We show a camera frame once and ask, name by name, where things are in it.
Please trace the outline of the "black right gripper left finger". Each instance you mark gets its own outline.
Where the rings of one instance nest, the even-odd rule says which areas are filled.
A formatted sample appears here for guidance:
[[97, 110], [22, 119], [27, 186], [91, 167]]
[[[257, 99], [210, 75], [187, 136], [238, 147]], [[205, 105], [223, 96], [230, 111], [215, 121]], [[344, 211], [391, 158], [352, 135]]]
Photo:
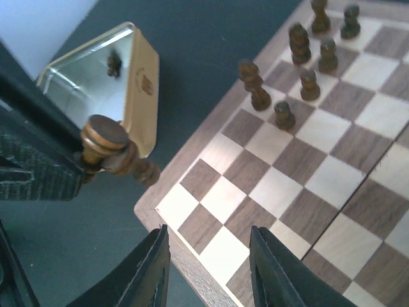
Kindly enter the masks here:
[[69, 306], [166, 306], [170, 249], [167, 225], [152, 230], [106, 277]]

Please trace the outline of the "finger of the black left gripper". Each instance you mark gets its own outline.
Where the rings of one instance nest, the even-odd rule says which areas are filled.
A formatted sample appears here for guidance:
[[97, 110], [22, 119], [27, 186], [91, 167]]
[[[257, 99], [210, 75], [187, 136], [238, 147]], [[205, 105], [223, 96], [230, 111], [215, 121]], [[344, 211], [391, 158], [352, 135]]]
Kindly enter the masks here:
[[69, 201], [85, 181], [79, 129], [1, 46], [1, 200]]

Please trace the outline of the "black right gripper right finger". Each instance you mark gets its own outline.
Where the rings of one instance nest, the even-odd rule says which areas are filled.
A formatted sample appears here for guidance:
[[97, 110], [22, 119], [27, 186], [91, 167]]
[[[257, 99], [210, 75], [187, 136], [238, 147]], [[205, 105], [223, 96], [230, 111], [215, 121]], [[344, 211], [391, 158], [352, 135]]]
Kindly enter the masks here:
[[311, 272], [268, 228], [252, 226], [249, 247], [255, 306], [354, 306]]

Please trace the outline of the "dark queen piece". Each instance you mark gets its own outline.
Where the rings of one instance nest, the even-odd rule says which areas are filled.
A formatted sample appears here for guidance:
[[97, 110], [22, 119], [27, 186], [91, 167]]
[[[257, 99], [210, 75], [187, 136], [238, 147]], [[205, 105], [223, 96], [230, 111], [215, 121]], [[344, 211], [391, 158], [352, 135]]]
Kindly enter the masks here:
[[81, 163], [86, 171], [86, 184], [101, 170], [119, 176], [131, 174], [146, 188], [159, 180], [159, 166], [141, 158], [137, 145], [119, 122], [93, 114], [81, 130], [81, 139]]

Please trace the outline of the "dark pawn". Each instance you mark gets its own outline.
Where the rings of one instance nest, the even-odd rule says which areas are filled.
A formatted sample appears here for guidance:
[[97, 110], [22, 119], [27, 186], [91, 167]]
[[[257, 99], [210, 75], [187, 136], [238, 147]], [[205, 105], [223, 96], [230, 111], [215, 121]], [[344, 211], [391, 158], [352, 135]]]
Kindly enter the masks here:
[[321, 90], [314, 70], [304, 70], [300, 74], [300, 81], [302, 85], [300, 95], [303, 100], [314, 101], [319, 98]]
[[320, 44], [320, 59], [318, 70], [321, 73], [329, 73], [338, 68], [338, 57], [336, 55], [336, 43], [333, 38], [327, 38]]
[[344, 24], [340, 30], [341, 39], [349, 40], [360, 34], [359, 14], [360, 7], [357, 4], [350, 4], [344, 9]]
[[280, 129], [291, 129], [295, 125], [295, 115], [291, 112], [289, 104], [280, 100], [274, 105], [275, 124]]

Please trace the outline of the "dark bishop piece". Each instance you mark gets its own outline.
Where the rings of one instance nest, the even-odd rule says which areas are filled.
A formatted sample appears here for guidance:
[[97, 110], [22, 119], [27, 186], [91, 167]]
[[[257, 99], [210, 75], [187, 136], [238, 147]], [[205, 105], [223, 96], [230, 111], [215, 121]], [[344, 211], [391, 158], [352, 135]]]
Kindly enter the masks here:
[[258, 66], [249, 59], [242, 59], [238, 64], [238, 76], [244, 88], [251, 94], [251, 104], [256, 111], [265, 111], [271, 105], [270, 94], [262, 87], [263, 78]]

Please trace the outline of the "dark knight piece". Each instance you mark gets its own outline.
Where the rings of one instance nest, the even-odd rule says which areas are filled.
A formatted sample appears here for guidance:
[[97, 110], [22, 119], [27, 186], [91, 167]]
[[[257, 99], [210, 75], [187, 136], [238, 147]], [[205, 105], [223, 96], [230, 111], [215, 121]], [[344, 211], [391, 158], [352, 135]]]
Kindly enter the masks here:
[[289, 29], [289, 47], [295, 65], [303, 65], [311, 59], [309, 36], [299, 22], [294, 23]]

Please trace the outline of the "dark rook piece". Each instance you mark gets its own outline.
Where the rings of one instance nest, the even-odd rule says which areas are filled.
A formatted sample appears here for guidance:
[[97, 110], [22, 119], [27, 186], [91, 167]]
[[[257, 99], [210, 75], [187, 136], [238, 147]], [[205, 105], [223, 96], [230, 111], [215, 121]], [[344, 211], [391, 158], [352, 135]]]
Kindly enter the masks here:
[[327, 5], [327, 0], [311, 1], [311, 8], [314, 12], [311, 29], [314, 34], [326, 33], [330, 29], [330, 19], [325, 11]]

